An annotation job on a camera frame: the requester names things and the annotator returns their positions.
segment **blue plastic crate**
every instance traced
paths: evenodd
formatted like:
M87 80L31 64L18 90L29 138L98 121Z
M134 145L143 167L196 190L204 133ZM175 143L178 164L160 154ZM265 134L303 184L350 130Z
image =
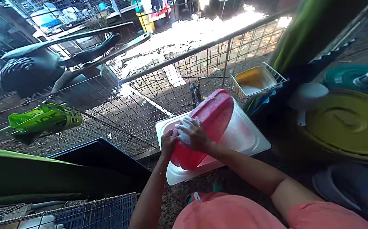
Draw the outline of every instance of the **blue plastic crate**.
M136 195L92 201L55 214L65 229L125 229L136 205Z

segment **yellow barrel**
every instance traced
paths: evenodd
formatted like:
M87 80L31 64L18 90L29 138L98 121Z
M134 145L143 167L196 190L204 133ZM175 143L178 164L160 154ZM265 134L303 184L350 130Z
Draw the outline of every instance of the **yellow barrel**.
M150 22L149 15L146 13L136 13L137 17L139 17L140 24L142 24L143 30L145 33L153 33L154 32L154 22Z

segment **yellow bucket lid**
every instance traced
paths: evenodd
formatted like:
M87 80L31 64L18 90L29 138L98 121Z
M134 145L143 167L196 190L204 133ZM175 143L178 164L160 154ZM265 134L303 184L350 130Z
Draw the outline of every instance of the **yellow bucket lid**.
M334 90L307 111L310 137L331 151L368 160L368 95Z

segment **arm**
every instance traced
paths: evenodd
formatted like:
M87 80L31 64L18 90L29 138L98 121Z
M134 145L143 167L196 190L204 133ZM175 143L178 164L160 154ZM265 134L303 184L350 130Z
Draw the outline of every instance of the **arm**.
M176 125L176 128L182 131L180 135L187 135L187 138L190 138L191 141L190 144L186 144L187 147L209 154L231 168L243 180L270 195L273 204L285 219L287 219L288 210L294 205L322 200L299 182L272 166L212 142L194 119L185 119L181 122L185 122L186 125ZM178 136L178 138L183 143L183 137Z
M172 130L161 137L162 152L147 184L137 201L129 229L156 228L161 215L162 196L166 183L166 171L176 138Z

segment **white sink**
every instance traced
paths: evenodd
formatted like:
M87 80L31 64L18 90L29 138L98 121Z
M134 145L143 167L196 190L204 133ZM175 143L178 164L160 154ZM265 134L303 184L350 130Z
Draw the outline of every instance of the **white sink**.
M188 115L189 113L190 111L156 123L156 132L159 139L160 150L160 138L163 133L173 129L174 125L177 124L183 116ZM272 147L268 140L242 111L241 107L236 101L231 120L229 121L228 127L223 133L219 144L222 144L229 149L236 150L247 156L260 153ZM175 166L170 161L166 173L167 183L169 185L175 185L222 166L224 166L224 164L208 155L202 160L197 169L194 170L181 169L181 167Z

